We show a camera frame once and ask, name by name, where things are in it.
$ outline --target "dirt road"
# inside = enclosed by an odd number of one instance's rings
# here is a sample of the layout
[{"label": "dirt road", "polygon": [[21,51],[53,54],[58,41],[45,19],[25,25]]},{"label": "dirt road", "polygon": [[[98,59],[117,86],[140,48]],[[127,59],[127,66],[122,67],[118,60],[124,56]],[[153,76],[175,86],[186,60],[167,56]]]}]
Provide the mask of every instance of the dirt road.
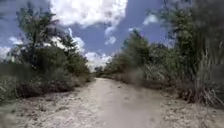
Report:
[{"label": "dirt road", "polygon": [[16,101],[0,112],[10,128],[224,128],[222,111],[101,78],[74,92]]}]

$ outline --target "sky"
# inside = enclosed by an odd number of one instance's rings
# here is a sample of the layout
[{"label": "sky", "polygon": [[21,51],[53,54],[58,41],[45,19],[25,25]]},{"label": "sky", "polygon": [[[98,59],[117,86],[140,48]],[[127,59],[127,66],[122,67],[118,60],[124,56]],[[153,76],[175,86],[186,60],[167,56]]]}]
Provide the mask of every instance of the sky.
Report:
[{"label": "sky", "polygon": [[[16,12],[28,0],[8,0],[0,4],[4,19],[0,21],[0,57],[20,40],[21,30]],[[166,31],[159,19],[148,14],[161,8],[160,0],[30,0],[36,8],[56,14],[55,19],[77,43],[80,54],[88,59],[88,66],[105,66],[123,41],[135,28],[149,42],[165,42]]]}]

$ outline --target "dirt path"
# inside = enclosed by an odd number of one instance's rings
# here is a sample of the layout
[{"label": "dirt path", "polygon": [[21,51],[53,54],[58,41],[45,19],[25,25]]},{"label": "dirt path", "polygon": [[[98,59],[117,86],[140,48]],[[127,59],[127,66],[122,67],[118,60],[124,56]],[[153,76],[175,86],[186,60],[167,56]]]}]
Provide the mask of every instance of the dirt path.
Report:
[{"label": "dirt path", "polygon": [[0,112],[10,128],[224,128],[222,111],[107,79],[75,92],[22,100]]}]

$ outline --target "cloud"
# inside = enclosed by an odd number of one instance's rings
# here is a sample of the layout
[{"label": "cloud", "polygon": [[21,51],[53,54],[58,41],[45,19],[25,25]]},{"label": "cloud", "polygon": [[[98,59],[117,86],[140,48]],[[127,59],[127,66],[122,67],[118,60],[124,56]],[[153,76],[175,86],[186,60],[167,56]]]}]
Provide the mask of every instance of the cloud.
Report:
[{"label": "cloud", "polygon": [[10,47],[0,46],[0,59],[5,59],[10,49]]},{"label": "cloud", "polygon": [[85,52],[85,49],[84,49],[85,43],[80,37],[74,37],[73,41],[76,42],[78,52],[81,52],[81,53]]},{"label": "cloud", "polygon": [[[76,43],[77,51],[80,53],[85,52],[84,46],[85,42],[80,37],[73,37],[73,32],[71,28],[68,28],[68,34],[72,37],[73,43]],[[60,42],[59,37],[53,37],[53,42],[56,42],[57,47],[61,49],[66,49],[66,47]]]},{"label": "cloud", "polygon": [[83,28],[108,24],[105,34],[116,30],[125,18],[128,0],[49,0],[51,12],[64,26],[78,24]]},{"label": "cloud", "polygon": [[18,45],[18,44],[23,44],[22,40],[20,40],[20,39],[14,37],[14,36],[11,36],[11,37],[9,38],[9,40],[12,42],[12,44],[16,44],[16,45]]},{"label": "cloud", "polygon": [[133,27],[133,28],[128,28],[128,31],[129,31],[129,32],[132,32],[134,29],[136,29],[136,30],[138,30],[138,31],[141,30],[140,27]]},{"label": "cloud", "polygon": [[116,37],[112,36],[105,42],[105,45],[110,45],[110,44],[112,45],[116,42],[116,40],[117,40]]},{"label": "cloud", "polygon": [[155,15],[150,14],[145,18],[143,25],[146,26],[146,25],[149,25],[150,23],[157,23],[157,22],[158,22],[158,18]]},{"label": "cloud", "polygon": [[96,52],[87,52],[85,57],[88,60],[87,65],[91,71],[94,71],[95,67],[105,67],[106,63],[112,59],[111,56],[104,53],[98,54]]}]

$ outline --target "leafy tree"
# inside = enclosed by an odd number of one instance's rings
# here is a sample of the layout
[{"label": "leafy tree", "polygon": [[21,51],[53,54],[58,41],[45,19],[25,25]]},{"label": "leafy tree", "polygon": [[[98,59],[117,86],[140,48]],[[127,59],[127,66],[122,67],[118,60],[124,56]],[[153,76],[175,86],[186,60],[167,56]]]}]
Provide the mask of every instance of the leafy tree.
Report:
[{"label": "leafy tree", "polygon": [[132,60],[133,66],[143,66],[149,60],[148,41],[137,30],[133,30],[124,41],[122,50]]}]

